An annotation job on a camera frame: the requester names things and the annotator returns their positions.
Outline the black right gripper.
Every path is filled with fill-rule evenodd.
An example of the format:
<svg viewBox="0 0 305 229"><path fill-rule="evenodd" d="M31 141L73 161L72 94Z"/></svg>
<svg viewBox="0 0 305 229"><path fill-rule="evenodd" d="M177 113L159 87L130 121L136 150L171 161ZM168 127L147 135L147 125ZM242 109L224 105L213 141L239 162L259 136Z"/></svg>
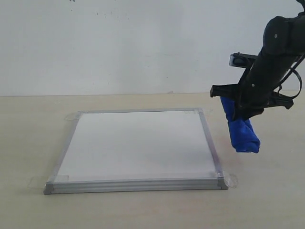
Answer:
<svg viewBox="0 0 305 229"><path fill-rule="evenodd" d="M294 70L291 64L231 64L232 67L244 68L244 72L234 84L212 85L211 97L221 97L233 101L233 120L249 119L260 115L266 108L282 106L290 109L293 97L283 95L276 88Z"/></svg>

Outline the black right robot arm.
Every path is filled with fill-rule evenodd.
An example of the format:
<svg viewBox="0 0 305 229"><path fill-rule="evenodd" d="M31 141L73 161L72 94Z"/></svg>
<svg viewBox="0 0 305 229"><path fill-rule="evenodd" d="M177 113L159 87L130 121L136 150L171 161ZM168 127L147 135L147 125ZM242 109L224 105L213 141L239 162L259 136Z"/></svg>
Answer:
<svg viewBox="0 0 305 229"><path fill-rule="evenodd" d="M234 103L232 120L247 120L269 107L290 109L294 97L280 94L282 83L298 74L296 67L305 59L305 15L294 18L276 16L263 33L258 55L231 54L229 65L244 68L236 84L213 85L210 96L224 97Z"/></svg>

